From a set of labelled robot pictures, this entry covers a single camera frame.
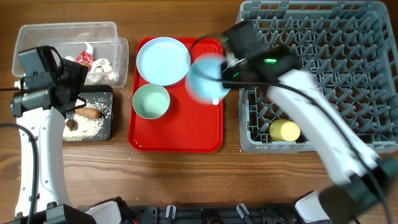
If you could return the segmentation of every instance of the yellow cup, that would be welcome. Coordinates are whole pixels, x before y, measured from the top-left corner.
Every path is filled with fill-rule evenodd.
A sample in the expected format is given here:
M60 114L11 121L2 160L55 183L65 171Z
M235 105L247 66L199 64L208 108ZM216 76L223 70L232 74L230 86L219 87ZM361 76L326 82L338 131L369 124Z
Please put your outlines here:
M296 141L300 136L300 128L293 121L279 119L272 122L269 134L274 141Z

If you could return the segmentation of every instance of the cup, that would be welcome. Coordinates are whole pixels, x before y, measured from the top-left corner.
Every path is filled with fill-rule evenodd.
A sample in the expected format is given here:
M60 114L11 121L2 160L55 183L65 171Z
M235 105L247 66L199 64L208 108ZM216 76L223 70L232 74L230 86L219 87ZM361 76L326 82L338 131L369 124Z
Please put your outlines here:
M134 111L145 119L157 119L166 113L170 106L167 90L156 84L140 87L132 97Z
M218 105L230 89L224 88L221 82L203 77L221 78L223 57L218 54L205 54L197 58L191 65L185 86L189 94L202 103Z

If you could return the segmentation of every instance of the plastic bin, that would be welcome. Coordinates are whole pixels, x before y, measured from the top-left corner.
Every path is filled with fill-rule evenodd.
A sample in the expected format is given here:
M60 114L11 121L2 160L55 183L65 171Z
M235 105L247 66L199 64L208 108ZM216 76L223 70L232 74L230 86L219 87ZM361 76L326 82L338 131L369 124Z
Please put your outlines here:
M34 24L22 26L18 33L17 43L12 63L12 74L24 76L24 69L19 61L18 52L32 47L52 45L62 57L76 58L86 50L85 42L94 48L94 59L106 58L113 69L110 72L94 73L98 76L116 71L118 81L101 79L96 83L86 81L86 85L107 84L112 87L122 87L126 83L129 63L129 45L125 38L119 38L114 22L78 22L62 24Z
M377 152L398 149L397 48L387 7L377 1L245 1L236 22L251 21L270 48L286 45L354 132ZM241 147L247 152L314 150L272 141L269 126L288 119L256 88L240 90Z

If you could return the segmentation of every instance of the gray dish rack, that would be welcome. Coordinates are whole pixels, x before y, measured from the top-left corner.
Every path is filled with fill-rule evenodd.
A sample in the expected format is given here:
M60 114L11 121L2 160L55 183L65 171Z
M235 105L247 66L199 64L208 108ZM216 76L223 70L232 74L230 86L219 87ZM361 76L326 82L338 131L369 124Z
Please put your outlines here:
M270 48L286 45L354 132L377 152L398 149L397 48L387 7L377 1L245 1L236 22L250 21ZM314 150L302 136L272 141L269 126L289 119L257 88L239 92L246 152Z

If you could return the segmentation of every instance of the wooden surface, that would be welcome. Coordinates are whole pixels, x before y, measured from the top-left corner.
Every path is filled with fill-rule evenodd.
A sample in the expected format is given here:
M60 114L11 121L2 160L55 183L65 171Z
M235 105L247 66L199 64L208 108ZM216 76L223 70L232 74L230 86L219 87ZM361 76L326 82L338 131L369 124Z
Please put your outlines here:
M18 30L25 24L114 21L129 41L127 84L115 89L115 135L107 142L63 146L68 194L75 207L122 196L130 205L259 205L291 202L310 190L331 184L314 152L248 154L239 145L238 93L225 100L225 135L213 154L140 153L127 142L132 76L137 43L145 36L199 37L235 23L241 1L131 1L96 3L22 0L0 3L0 88L12 87L12 55ZM385 1L394 30L398 15ZM14 122L9 109L13 91L0 91L0 123ZM21 182L21 149L16 130L0 129L0 222L14 218ZM398 186L389 204L398 222ZM360 217L362 223L384 223L378 205Z

